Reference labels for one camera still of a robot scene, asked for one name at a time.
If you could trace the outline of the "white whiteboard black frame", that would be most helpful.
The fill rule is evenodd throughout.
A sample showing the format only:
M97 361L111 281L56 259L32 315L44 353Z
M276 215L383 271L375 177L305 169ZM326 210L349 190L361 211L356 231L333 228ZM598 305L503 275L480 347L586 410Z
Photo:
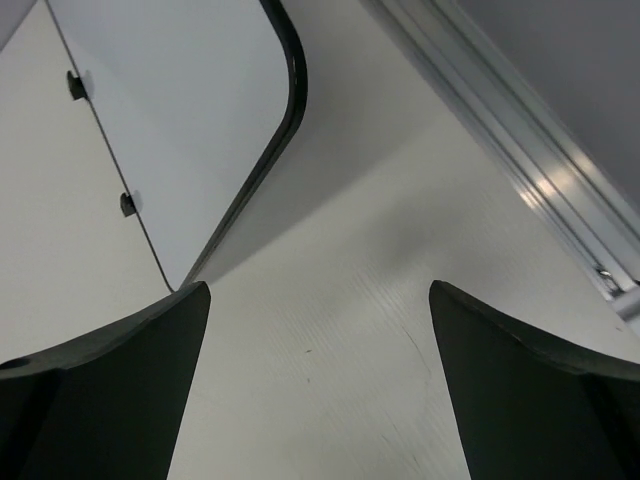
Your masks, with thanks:
M52 1L170 289L190 283L296 133L304 50L279 1Z

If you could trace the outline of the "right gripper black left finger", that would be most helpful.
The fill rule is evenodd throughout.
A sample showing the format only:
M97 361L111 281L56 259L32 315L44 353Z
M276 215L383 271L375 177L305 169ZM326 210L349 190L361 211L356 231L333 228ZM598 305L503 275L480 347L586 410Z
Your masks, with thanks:
M210 305L196 282L2 363L2 478L167 478Z

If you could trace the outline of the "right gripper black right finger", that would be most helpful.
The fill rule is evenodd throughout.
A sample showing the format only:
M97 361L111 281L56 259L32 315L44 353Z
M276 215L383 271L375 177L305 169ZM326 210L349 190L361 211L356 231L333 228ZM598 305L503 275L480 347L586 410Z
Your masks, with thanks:
M639 366L506 315L443 281L432 324L474 479L636 479Z

